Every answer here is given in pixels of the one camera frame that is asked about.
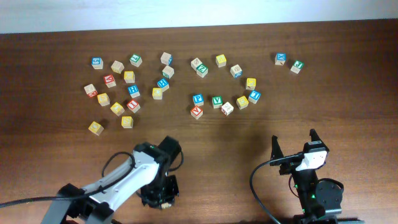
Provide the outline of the green R block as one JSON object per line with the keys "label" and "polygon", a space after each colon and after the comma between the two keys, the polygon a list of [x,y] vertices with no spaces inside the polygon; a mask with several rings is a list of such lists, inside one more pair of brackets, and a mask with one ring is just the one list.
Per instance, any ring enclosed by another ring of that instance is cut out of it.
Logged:
{"label": "green R block", "polygon": [[161,205],[160,205],[160,207],[161,207],[161,209],[167,209],[167,208],[170,208],[170,207],[172,207],[173,205],[171,204],[171,203],[162,203]]}

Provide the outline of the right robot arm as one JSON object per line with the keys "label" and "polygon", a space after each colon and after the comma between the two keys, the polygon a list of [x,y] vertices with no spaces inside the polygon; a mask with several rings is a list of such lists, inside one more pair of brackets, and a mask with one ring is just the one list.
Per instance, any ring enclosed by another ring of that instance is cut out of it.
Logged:
{"label": "right robot arm", "polygon": [[284,156],[277,141],[272,137],[271,166],[279,166],[280,175],[291,175],[303,210],[294,216],[295,223],[337,223],[336,216],[342,212],[341,202],[344,185],[337,180],[317,177],[316,170],[326,164],[329,148],[314,129],[311,140],[303,150]]}

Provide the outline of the yellow S block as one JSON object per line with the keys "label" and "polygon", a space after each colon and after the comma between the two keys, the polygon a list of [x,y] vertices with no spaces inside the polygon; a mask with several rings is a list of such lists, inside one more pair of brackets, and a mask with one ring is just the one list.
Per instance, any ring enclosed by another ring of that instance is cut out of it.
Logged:
{"label": "yellow S block", "polygon": [[134,120],[131,116],[123,116],[121,118],[121,126],[125,129],[132,129],[134,126]]}
{"label": "yellow S block", "polygon": [[101,106],[107,106],[110,104],[110,99],[107,93],[97,95],[98,103]]}

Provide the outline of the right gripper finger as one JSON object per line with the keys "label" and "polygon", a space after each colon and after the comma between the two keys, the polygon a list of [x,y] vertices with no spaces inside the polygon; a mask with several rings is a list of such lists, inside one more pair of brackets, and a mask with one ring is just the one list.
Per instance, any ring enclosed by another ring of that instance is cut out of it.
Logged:
{"label": "right gripper finger", "polygon": [[311,141],[308,142],[309,145],[323,144],[323,141],[321,140],[315,129],[311,129],[309,135],[311,138]]}
{"label": "right gripper finger", "polygon": [[271,160],[281,159],[284,157],[278,142],[278,137],[275,135],[271,137],[271,146],[272,146]]}

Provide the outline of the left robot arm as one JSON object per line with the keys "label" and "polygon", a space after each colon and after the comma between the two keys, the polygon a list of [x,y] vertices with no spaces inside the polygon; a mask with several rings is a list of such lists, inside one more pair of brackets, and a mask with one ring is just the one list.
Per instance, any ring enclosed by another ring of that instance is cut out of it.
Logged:
{"label": "left robot arm", "polygon": [[159,210],[170,208],[178,197],[172,163],[182,148],[170,136],[158,145],[138,144],[128,159],[95,183],[83,188],[67,184],[58,193],[42,223],[65,223],[79,217],[85,223],[112,223],[115,211],[137,193],[143,205]]}

